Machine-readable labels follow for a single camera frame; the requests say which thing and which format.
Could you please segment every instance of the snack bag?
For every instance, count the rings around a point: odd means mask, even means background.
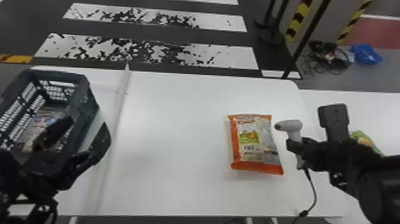
[[[283,175],[271,134],[271,115],[228,115],[234,170],[252,170]]]
[[[350,138],[357,140],[357,142],[359,144],[363,144],[363,145],[371,147],[375,153],[383,155],[381,150],[378,147],[376,147],[376,145],[374,144],[372,139],[368,135],[366,135],[364,132],[362,132],[361,130],[352,132],[350,135]]]

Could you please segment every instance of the blue object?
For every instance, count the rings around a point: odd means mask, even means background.
[[[350,51],[361,64],[377,64],[382,61],[382,57],[369,44],[353,45]]]

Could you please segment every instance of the orange snack bag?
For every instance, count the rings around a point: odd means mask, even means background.
[[[252,170],[283,175],[271,134],[271,115],[228,115],[234,170]]]

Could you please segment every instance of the crosswalk marking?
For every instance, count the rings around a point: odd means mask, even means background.
[[[247,32],[239,15],[74,3],[64,19]]]
[[[251,47],[51,33],[35,57],[258,70]]]
[[[227,5],[239,5],[238,0],[170,0],[170,1],[191,1],[191,2],[227,4]]]

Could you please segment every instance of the cable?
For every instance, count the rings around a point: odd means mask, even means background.
[[[317,191],[315,190],[315,186],[313,183],[313,180],[311,179],[311,175],[310,172],[308,171],[308,169],[304,169],[304,173],[308,179],[308,181],[310,182],[311,185],[311,189],[312,189],[312,194],[314,195],[314,201],[312,202],[312,205],[307,209],[307,210],[303,210],[300,212],[300,214],[296,217],[295,220],[293,220],[292,224],[295,224],[300,218],[304,218],[306,216],[308,216],[308,213],[315,207],[315,205],[317,204]]]
[[[305,74],[310,74],[310,75],[313,75],[313,73],[322,74],[326,72],[333,75],[342,74],[342,72],[350,64],[350,59],[344,50],[340,48],[336,49],[346,58],[346,60],[343,60],[343,63],[346,66],[339,66],[334,63],[328,63],[324,58],[322,58],[320,53],[313,52],[312,50],[305,50],[301,55],[301,57],[305,58],[304,62],[300,65],[301,70]]]

